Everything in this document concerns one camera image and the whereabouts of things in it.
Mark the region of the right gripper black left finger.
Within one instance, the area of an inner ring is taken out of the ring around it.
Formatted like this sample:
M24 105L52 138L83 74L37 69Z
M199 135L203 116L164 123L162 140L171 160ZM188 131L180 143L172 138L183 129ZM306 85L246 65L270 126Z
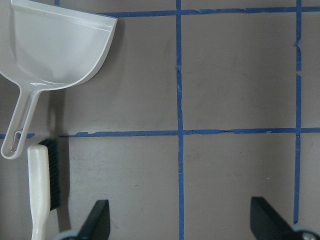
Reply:
M81 227L78 240L108 240L111 232L109 201L97 200Z

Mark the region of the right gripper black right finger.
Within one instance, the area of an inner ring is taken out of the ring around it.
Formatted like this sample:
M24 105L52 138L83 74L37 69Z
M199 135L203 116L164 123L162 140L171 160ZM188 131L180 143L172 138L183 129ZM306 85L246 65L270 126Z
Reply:
M250 229L256 240L300 239L300 233L294 231L263 197L251 198Z

